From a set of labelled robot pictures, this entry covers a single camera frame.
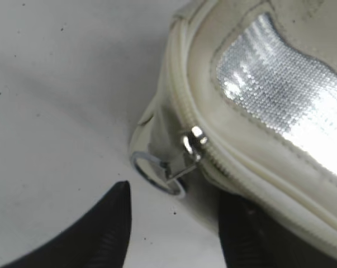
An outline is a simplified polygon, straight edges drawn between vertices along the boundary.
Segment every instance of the white leather bag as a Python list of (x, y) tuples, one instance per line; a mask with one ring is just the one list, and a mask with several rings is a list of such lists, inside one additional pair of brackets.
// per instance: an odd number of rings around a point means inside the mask
[(208, 225), (218, 187), (337, 259), (337, 0), (178, 11), (131, 158)]

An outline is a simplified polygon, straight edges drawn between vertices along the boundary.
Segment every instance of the stitching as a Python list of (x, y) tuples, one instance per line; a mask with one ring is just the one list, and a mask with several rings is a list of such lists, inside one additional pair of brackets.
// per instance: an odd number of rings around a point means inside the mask
[(200, 5), (196, 8), (196, 10), (194, 11), (193, 15), (189, 18), (188, 23), (191, 24), (193, 18), (195, 18), (195, 16), (197, 15), (197, 13), (202, 9), (202, 7), (206, 4), (207, 0), (203, 0), (202, 3), (200, 3)]
[[(223, 41), (221, 42), (221, 44), (218, 46), (218, 48), (214, 51), (213, 56), (210, 60), (210, 81), (213, 85), (213, 87), (220, 92), (220, 94), (222, 95), (221, 90), (219, 90), (219, 88), (217, 88), (216, 83), (215, 83), (215, 79), (213, 78), (213, 62), (214, 59), (216, 58), (217, 54), (220, 52), (220, 50), (222, 49), (222, 47), (224, 46), (224, 44), (226, 43), (227, 39), (232, 35), (233, 32), (235, 32), (238, 27), (241, 26), (242, 22), (245, 20), (246, 16), (254, 9), (256, 9), (258, 6), (262, 5), (263, 3), (268, 2), (269, 4), (270, 1), (266, 1), (266, 0), (261, 0), (258, 4), (252, 6), (250, 9), (248, 9), (242, 16), (242, 18), (240, 19), (240, 21), (236, 24), (236, 26), (226, 35), (226, 37), (223, 39)], [(293, 153), (295, 155), (295, 157), (297, 157), (298, 159), (302, 160), (306, 165), (310, 166), (311, 168), (313, 168), (315, 171), (317, 171), (320, 175), (323, 175), (325, 177), (325, 179), (327, 179), (327, 181), (332, 184), (333, 186), (335, 186), (337, 188), (337, 181), (335, 181), (332, 177), (331, 174), (329, 174), (326, 170), (324, 170), (322, 167), (319, 167), (317, 165), (315, 165), (314, 163), (312, 163), (310, 160), (308, 160), (306, 158), (306, 156), (301, 155), (301, 153), (299, 151), (297, 151), (296, 148), (292, 147), (286, 140), (284, 140), (280, 135), (278, 135), (277, 133), (273, 132), (272, 130), (268, 129), (267, 126), (265, 124), (263, 124), (262, 122), (257, 122), (255, 120), (253, 120), (251, 117), (249, 117), (249, 115), (242, 111), (239, 107), (232, 105), (228, 100), (226, 100), (226, 98), (223, 98), (225, 100), (225, 102), (227, 103), (227, 105), (233, 109), (234, 112), (236, 112), (237, 114), (239, 114), (240, 116), (242, 116), (243, 118), (247, 119), (251, 124), (257, 126), (260, 130), (262, 130), (263, 132), (265, 132), (268, 136), (272, 137), (273, 139), (275, 139), (278, 143), (280, 143), (283, 147), (285, 147), (286, 149), (288, 149), (291, 153)]]
[[(277, 13), (277, 9), (275, 8), (274, 4), (272, 3), (271, 0), (267, 0), (268, 3), (270, 4), (270, 6), (272, 7), (273, 12), (275, 13), (276, 17), (275, 20), (277, 21), (277, 23), (280, 25), (281, 28), (284, 28), (282, 23), (279, 20), (279, 16)], [(290, 40), (290, 42), (295, 42), (296, 45), (304, 48), (305, 50), (312, 50), (314, 52), (314, 56), (312, 56), (313, 58), (324, 58), (326, 61), (330, 62), (331, 64), (333, 64), (335, 67), (337, 67), (337, 61), (334, 58), (331, 58), (329, 56), (327, 56), (326, 54), (324, 54), (323, 52), (321, 52), (319, 49), (317, 49), (314, 46), (307, 46), (303, 43), (301, 43), (299, 40), (297, 40), (295, 37), (293, 37), (290, 33), (288, 33), (287, 31), (284, 31), (285, 36), (287, 37), (287, 39)]]

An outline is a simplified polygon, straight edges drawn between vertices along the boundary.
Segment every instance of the zipper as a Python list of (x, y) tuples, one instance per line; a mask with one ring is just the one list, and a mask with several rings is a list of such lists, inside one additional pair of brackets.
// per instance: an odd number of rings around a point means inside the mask
[[(186, 74), (186, 62), (188, 58), (189, 45), (186, 43), (186, 36), (188, 31), (188, 23), (184, 20), (177, 20), (171, 29), (171, 35), (167, 46), (167, 83), (168, 91), (171, 96), (173, 107), (179, 117), (183, 128), (192, 129), (196, 126), (201, 126), (200, 119), (196, 116), (199, 114), (197, 108), (193, 103), (193, 97), (189, 91), (188, 80)], [(210, 175), (210, 179), (215, 184), (219, 185), (225, 190), (229, 190), (224, 185), (224, 181), (229, 180), (239, 193), (244, 194), (256, 203), (259, 203), (265, 210), (274, 214), (279, 221), (288, 224), (290, 229), (301, 235), (305, 234), (305, 238), (312, 241), (315, 245), (319, 245), (320, 249), (333, 255), (337, 258), (337, 239), (327, 238), (321, 231), (321, 227), (313, 224), (306, 224), (306, 221), (300, 220), (298, 217), (290, 217), (294, 211), (279, 210), (271, 205), (268, 198), (262, 193), (257, 193), (256, 189), (251, 185), (246, 184), (247, 176), (253, 175), (253, 172), (239, 163), (237, 159), (227, 158), (226, 154), (222, 154), (213, 142), (206, 142), (201, 150), (205, 152), (205, 156), (200, 162), (200, 167), (203, 172)]]

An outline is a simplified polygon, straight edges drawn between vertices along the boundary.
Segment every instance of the zipper pull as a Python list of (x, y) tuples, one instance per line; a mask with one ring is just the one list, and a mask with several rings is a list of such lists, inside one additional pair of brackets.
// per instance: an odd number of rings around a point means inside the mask
[[(151, 185), (167, 194), (174, 195), (181, 199), (186, 196), (186, 190), (180, 182), (180, 178), (197, 168), (197, 164), (204, 156), (202, 146), (207, 142), (208, 138), (201, 128), (194, 126), (189, 131), (183, 133), (183, 152), (174, 159), (165, 162), (148, 152), (136, 151), (131, 155), (131, 163), (137, 172)], [(165, 186), (160, 185), (150, 178), (138, 164), (138, 160), (140, 159), (146, 160), (164, 171), (164, 178), (159, 179)]]
[(183, 156), (179, 155), (170, 161), (166, 173), (167, 184), (181, 178), (183, 175), (186, 175), (197, 168), (197, 164), (201, 161), (204, 155), (202, 146), (207, 142), (207, 136), (198, 126), (192, 127), (190, 131), (183, 134), (182, 144), (184, 147), (184, 153)]

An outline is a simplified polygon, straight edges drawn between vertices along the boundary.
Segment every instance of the metal ring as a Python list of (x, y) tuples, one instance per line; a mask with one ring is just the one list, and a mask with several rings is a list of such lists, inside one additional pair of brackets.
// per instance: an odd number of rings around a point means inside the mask
[(146, 172), (139, 166), (137, 161), (139, 159), (144, 159), (146, 161), (152, 162), (156, 164), (158, 167), (162, 168), (163, 170), (167, 171), (168, 169), (168, 163), (162, 161), (161, 159), (142, 151), (136, 151), (133, 152), (131, 155), (131, 165), (137, 170), (137, 172), (145, 179), (147, 180), (152, 186), (156, 187), (157, 189), (163, 191), (166, 194), (173, 195), (179, 199), (184, 198), (186, 196), (186, 190), (184, 189), (183, 185), (178, 180), (173, 180), (169, 184), (174, 184), (178, 190), (170, 189), (169, 185), (167, 184), (167, 187), (163, 187), (162, 185), (158, 184), (155, 180), (150, 178)]

